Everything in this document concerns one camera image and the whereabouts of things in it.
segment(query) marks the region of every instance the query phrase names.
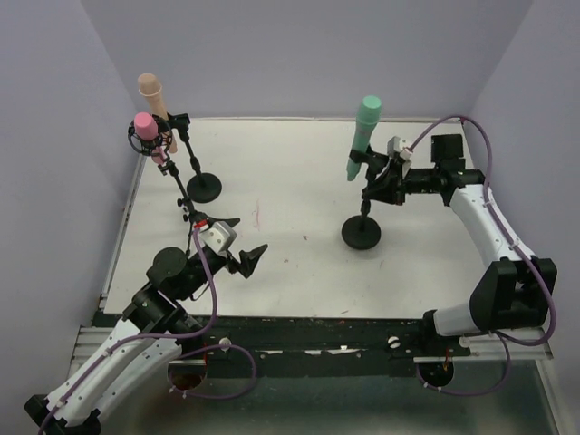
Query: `black stand base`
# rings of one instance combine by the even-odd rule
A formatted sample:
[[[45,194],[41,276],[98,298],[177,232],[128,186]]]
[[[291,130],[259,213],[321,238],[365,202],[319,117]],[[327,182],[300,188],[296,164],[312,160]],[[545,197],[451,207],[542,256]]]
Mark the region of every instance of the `black stand base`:
[[[198,175],[189,181],[188,197],[193,202],[207,204],[216,199],[221,193],[221,181],[214,174],[207,172],[203,172],[201,177],[203,178],[203,184]]]
[[[346,245],[366,250],[376,247],[381,240],[381,227],[372,217],[353,216],[344,222],[342,234]]]

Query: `teal microphone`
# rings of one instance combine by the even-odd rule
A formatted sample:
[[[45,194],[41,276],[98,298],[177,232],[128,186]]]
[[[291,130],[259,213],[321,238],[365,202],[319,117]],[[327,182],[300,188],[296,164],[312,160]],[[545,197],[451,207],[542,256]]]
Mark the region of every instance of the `teal microphone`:
[[[368,95],[362,99],[361,107],[356,112],[356,131],[354,132],[352,150],[366,152],[371,141],[371,134],[381,118],[382,103],[379,97]],[[353,181],[361,171],[361,163],[348,159],[346,179]]]

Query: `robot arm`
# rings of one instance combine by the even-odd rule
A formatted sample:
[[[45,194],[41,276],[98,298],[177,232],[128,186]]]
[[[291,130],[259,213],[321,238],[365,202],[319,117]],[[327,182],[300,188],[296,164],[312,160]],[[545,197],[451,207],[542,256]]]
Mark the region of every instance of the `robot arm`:
[[[454,336],[478,334],[497,329],[540,326],[546,320],[547,302],[526,262],[513,249],[498,221],[507,230],[523,254],[531,259],[552,293],[556,266],[540,259],[524,245],[495,205],[488,188],[489,203],[484,200],[485,178],[478,169],[466,169],[462,137],[440,135],[431,138],[433,168],[411,169],[411,154],[404,141],[389,141],[388,154],[372,150],[365,154],[351,151],[351,159],[369,163],[372,175],[362,191],[362,199],[402,205],[407,194],[439,194],[443,205],[451,207],[468,230],[487,270],[469,300],[450,308],[425,313],[428,334]]]
[[[241,251],[237,261],[227,250],[236,232],[225,221],[203,220],[198,227],[212,275],[226,267],[248,278],[267,249],[264,245],[248,253]],[[176,247],[165,248],[155,256],[147,277],[149,282],[132,297],[109,337],[79,371],[47,396],[35,395],[25,404],[48,435],[101,433],[101,422],[153,372],[183,353],[204,347],[201,335],[183,339],[183,334],[202,334],[202,327],[178,302],[192,297],[208,281],[199,253],[187,258]],[[167,339],[156,340],[165,334]],[[131,340],[138,335],[143,338]],[[116,343],[119,347],[112,352]],[[68,397],[65,403],[63,396]]]

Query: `lavender wall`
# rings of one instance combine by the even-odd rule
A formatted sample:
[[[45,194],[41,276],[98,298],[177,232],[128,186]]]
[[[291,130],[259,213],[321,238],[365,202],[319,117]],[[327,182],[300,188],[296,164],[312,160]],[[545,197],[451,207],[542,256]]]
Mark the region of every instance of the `lavender wall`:
[[[65,378],[97,306],[136,162],[135,112],[78,0],[0,14],[0,433]]]
[[[82,0],[138,108],[141,73],[201,116],[469,109],[531,0]]]
[[[520,236],[559,269],[551,345],[580,428],[580,2],[536,0],[473,108],[494,146],[495,197]],[[469,130],[471,153],[485,153]]]

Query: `white tabletop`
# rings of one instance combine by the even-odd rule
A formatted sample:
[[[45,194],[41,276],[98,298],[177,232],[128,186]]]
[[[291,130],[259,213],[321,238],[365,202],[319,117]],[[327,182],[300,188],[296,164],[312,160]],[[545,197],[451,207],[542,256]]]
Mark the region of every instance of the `white tabletop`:
[[[383,122],[372,136],[385,151],[397,135],[413,141],[425,123]],[[198,209],[218,218],[241,218],[232,251],[269,245],[256,272],[217,274],[222,315],[418,318],[430,309],[464,302],[484,267],[467,230],[438,195],[407,197],[403,207],[372,203],[382,240],[369,251],[344,244],[343,222],[359,212],[364,168],[346,181],[353,137],[347,121],[193,121],[189,134],[205,171],[223,183],[214,202]],[[460,133],[459,124],[434,134]],[[193,171],[183,144],[172,155],[184,184]],[[468,167],[471,159],[464,150]],[[430,137],[415,150],[414,168],[429,168]],[[148,159],[105,313],[121,313],[146,283],[145,272],[164,247],[185,250],[188,224],[176,206],[175,181]],[[184,302],[209,314],[208,294]]]

